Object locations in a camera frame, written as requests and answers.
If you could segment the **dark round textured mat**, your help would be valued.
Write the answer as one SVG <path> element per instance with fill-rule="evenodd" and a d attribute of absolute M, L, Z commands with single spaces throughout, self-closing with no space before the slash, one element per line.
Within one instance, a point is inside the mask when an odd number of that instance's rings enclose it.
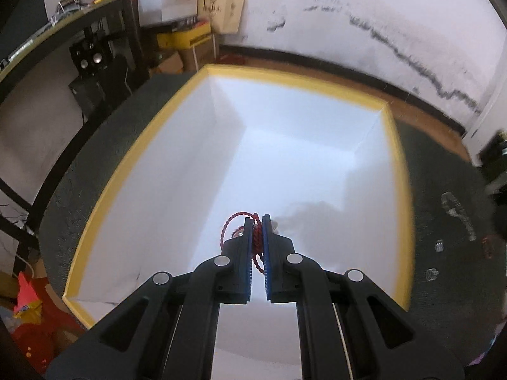
<path fill-rule="evenodd" d="M 64 291 L 86 221 L 121 159 L 153 117 L 190 79 L 157 75 L 125 100 L 84 144 L 54 191 L 39 239 L 49 282 Z M 415 265 L 436 258 L 452 273 L 431 284 L 416 278 L 410 312 L 463 362 L 486 349 L 504 301 L 505 248 L 501 217 L 485 193 L 479 171 L 422 128 L 396 121 L 413 193 Z"/>

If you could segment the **red toy on floor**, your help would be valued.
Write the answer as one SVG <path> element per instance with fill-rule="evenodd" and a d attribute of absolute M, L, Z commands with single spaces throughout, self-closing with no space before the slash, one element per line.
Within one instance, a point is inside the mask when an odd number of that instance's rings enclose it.
<path fill-rule="evenodd" d="M 18 275 L 19 292 L 11 321 L 10 335 L 23 356 L 41 375 L 52 361 L 70 345 L 67 334 L 79 337 L 84 328 L 69 312 L 53 301 L 44 278 Z"/>

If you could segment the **yellow white open box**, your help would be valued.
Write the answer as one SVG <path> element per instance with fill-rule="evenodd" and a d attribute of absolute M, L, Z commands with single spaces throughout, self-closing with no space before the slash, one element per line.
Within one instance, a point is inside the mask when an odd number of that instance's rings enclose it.
<path fill-rule="evenodd" d="M 153 273 L 216 255 L 240 211 L 270 215 L 325 269 L 360 269 L 410 304 L 406 158 L 387 103 L 355 89 L 207 66 L 163 102 L 99 190 L 63 296 L 86 327 Z"/>

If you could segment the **black desk with shelf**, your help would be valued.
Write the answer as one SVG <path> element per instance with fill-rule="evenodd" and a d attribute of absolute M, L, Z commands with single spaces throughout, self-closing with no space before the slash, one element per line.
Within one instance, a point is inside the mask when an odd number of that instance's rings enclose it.
<path fill-rule="evenodd" d="M 136 70 L 139 72 L 140 81 L 145 82 L 149 78 L 149 74 L 143 58 L 139 38 L 139 25 L 135 18 L 133 3 L 134 0 L 100 0 L 98 3 L 69 14 L 42 34 L 29 39 L 18 50 L 17 55 L 1 71 L 1 99 L 6 99 L 25 74 L 47 57 L 52 50 L 58 48 L 69 40 L 70 37 L 114 11 L 122 15 L 125 31 L 120 35 L 127 38 Z M 58 157 L 57 162 L 50 170 L 33 203 L 27 202 L 7 183 L 1 182 L 1 192 L 28 212 L 27 222 L 23 227 L 14 225 L 7 218 L 2 217 L 1 231 L 13 237 L 21 246 L 33 249 L 39 247 L 37 239 L 38 229 L 54 191 L 58 187 L 64 173 L 66 173 L 70 164 L 76 158 L 76 155 L 106 118 L 107 114 L 103 112 L 99 116 L 91 117 L 85 122 L 66 149 L 64 149 L 64 152 Z"/>

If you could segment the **black speaker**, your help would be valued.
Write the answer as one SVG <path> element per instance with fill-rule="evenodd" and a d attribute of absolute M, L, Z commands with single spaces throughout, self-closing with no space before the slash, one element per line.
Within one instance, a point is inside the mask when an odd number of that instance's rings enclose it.
<path fill-rule="evenodd" d="M 94 76 L 106 64 L 108 45 L 94 36 L 88 36 L 70 46 L 70 57 L 80 76 Z"/>

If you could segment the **yellow cardboard box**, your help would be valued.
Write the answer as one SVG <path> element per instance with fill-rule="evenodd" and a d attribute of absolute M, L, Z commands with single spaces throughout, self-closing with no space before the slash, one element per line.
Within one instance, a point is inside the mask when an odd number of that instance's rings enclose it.
<path fill-rule="evenodd" d="M 201 21 L 186 30 L 157 34 L 157 45 L 162 49 L 186 50 L 210 38 L 210 23 Z"/>

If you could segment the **brown paper bag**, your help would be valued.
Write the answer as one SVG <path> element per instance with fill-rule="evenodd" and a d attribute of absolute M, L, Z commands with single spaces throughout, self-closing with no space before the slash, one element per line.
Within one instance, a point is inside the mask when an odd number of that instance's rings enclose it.
<path fill-rule="evenodd" d="M 235 35 L 240 29 L 245 1 L 198 0 L 198 18 L 208 20 L 214 34 Z"/>

